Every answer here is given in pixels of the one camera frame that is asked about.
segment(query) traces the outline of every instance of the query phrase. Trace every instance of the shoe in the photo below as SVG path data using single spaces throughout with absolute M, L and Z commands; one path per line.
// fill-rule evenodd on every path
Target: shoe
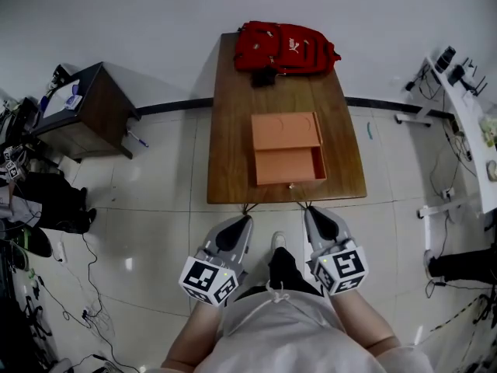
M 276 231 L 273 233 L 273 238 L 271 239 L 271 251 L 274 251 L 278 247 L 287 248 L 287 241 L 285 240 L 285 234 L 281 231 Z
M 96 209 L 92 208 L 88 212 L 88 218 L 90 220 L 90 224 L 92 224 L 95 221 L 96 218 Z
M 88 188 L 81 188 L 79 192 L 81 192 L 81 199 L 82 199 L 81 209 L 83 211 L 86 211 L 86 197 L 88 196 Z
M 425 265 L 426 277 L 429 281 L 433 279 L 432 274 L 429 272 L 429 262 L 433 260 L 435 256 L 433 255 L 433 251 L 428 249 L 425 251 L 425 256 L 423 257 L 423 264 Z

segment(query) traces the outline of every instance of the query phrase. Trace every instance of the black baseboard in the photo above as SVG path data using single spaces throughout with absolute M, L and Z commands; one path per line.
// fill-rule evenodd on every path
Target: black baseboard
M 421 110 L 420 106 L 409 105 L 407 103 L 393 103 L 390 101 L 381 101 L 379 99 L 356 98 L 346 96 L 345 100 L 348 106 L 359 106 L 362 108 L 376 108 L 386 110 L 396 110 L 402 113 L 416 114 Z M 143 106 L 138 108 L 142 115 L 152 115 L 154 113 L 171 112 L 173 110 L 186 110 L 195 108 L 211 107 L 214 103 L 214 98 L 188 99 L 187 101 L 175 101 L 173 103 L 159 103 L 158 105 Z M 439 117 L 440 119 L 453 120 L 452 113 L 440 112 L 438 110 L 430 110 L 428 116 Z

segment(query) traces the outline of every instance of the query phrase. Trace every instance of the person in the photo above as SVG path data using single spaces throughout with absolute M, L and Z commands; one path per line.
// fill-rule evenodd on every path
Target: person
M 444 281 L 480 281 L 497 284 L 497 248 L 469 253 L 450 254 L 436 258 L 432 250 L 425 251 L 425 268 L 429 279 Z
M 282 232 L 272 251 L 265 287 L 230 304 L 222 323 L 220 309 L 197 302 L 162 367 L 149 373 L 433 371 L 357 291 L 321 296 L 297 269 Z
M 59 174 L 29 172 L 24 180 L 15 181 L 0 169 L 0 218 L 9 221 L 10 228 L 24 224 L 86 233 L 96 218 L 96 209 L 86 211 L 87 193 Z

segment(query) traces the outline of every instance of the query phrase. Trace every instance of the white paper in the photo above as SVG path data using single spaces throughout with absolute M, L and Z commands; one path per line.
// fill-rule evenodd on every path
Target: white paper
M 72 96 L 72 86 L 75 84 L 79 84 L 79 79 L 74 80 L 73 83 L 69 83 L 64 87 L 60 87 L 59 90 L 52 95 L 48 106 L 43 113 L 43 117 L 49 117 L 54 113 L 64 110 L 64 104 L 68 98 Z

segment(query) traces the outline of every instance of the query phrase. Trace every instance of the white wall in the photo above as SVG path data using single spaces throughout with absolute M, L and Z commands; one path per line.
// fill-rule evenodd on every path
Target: white wall
M 58 63 L 107 61 L 137 106 L 212 96 L 219 35 L 259 19 L 322 31 L 347 96 L 402 101 L 424 54 L 451 44 L 494 73 L 497 101 L 496 14 L 497 0 L 0 0 L 0 89 L 39 97 Z

